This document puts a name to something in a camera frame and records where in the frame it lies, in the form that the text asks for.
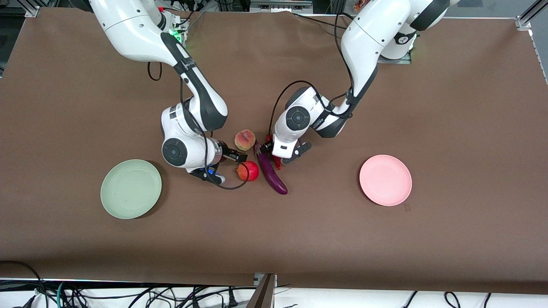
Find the red apple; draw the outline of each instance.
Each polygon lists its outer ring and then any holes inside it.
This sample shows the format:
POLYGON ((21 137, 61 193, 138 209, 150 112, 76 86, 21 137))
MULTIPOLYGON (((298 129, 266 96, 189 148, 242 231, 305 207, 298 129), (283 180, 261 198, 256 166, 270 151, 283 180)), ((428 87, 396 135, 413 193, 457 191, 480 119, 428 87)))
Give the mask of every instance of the red apple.
MULTIPOLYGON (((243 164, 245 164, 247 168, 249 169, 248 182, 256 180, 259 177, 259 167, 257 166, 257 164, 252 161, 243 162, 243 164)), ((240 178, 240 180, 242 181, 246 180, 247 170, 244 166, 240 164, 238 168, 236 169, 236 172, 238 173, 238 177, 240 178)))

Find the white floor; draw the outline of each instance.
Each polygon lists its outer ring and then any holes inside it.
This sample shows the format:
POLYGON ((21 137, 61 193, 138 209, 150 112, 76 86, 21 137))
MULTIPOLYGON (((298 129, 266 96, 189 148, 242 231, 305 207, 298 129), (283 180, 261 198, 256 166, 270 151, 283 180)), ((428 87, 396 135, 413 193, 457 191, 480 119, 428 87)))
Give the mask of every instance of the white floor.
MULTIPOLYGON (((223 287, 209 288, 203 293, 224 289, 223 287)), ((127 294, 138 294, 145 288, 132 289, 90 289, 82 293, 88 296, 120 296, 127 294)), ((175 288, 175 296, 178 299, 184 298, 192 291, 192 288, 175 288)), ((245 306, 246 301, 251 298, 253 290, 237 290, 234 292, 236 301, 245 306)), ((277 288, 275 295, 275 308, 287 308, 294 304, 298 307, 315 308, 402 308, 411 291, 383 291, 383 290, 344 290, 344 289, 302 289, 302 288, 277 288)), ((33 291, 0 292, 0 308, 13 308, 23 306, 28 299, 34 295, 33 291)), ((167 291, 163 295, 172 297, 167 291)), ((456 292, 462 308, 482 308, 486 293, 460 293, 456 292)), ((222 294, 225 305, 228 304, 228 294, 222 294)), ((144 308, 149 296, 145 295, 139 299, 133 308, 144 308)), ((127 308, 134 297, 123 299, 88 299, 89 308, 127 308)), ((221 296, 211 296, 198 302, 200 308, 219 308, 221 296)), ((36 297, 32 308, 45 307, 44 296, 36 297)), ((50 307, 55 308, 56 304, 50 300, 50 307)), ((169 308, 167 302, 156 300, 150 308, 169 308)), ((445 302, 443 292, 419 292, 413 299, 409 308, 414 307, 441 307, 450 308, 445 302)), ((525 294, 493 294, 487 304, 488 308, 546 308, 548 307, 548 295, 525 295, 525 294)))

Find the pink plate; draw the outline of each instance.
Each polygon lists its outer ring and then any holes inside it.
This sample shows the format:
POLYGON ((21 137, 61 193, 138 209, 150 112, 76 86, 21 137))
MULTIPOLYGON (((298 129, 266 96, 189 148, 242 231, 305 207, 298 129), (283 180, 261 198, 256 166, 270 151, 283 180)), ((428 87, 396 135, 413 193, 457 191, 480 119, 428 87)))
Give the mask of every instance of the pink plate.
POLYGON ((396 206, 411 193, 411 173, 399 159, 377 155, 368 159, 359 172, 359 183, 371 201, 396 206))

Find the red pepper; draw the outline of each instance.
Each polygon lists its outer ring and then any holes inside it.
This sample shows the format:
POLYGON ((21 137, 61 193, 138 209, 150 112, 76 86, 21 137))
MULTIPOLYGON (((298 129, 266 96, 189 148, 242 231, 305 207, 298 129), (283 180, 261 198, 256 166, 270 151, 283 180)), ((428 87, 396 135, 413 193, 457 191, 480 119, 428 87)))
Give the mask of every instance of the red pepper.
MULTIPOLYGON (((270 134, 267 134, 265 137, 266 142, 270 142, 272 140, 272 136, 270 134)), ((282 170, 282 160, 278 156, 272 155, 272 160, 274 161, 274 164, 276 165, 276 169, 282 170)))

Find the peach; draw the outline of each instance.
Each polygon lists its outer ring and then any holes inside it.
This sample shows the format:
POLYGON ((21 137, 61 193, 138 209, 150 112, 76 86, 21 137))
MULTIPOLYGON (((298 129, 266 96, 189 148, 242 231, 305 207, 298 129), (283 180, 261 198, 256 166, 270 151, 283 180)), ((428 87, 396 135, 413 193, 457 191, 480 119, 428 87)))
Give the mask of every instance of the peach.
POLYGON ((249 129, 244 129, 236 134, 234 144, 238 149, 245 152, 251 149, 255 144, 255 134, 249 129))

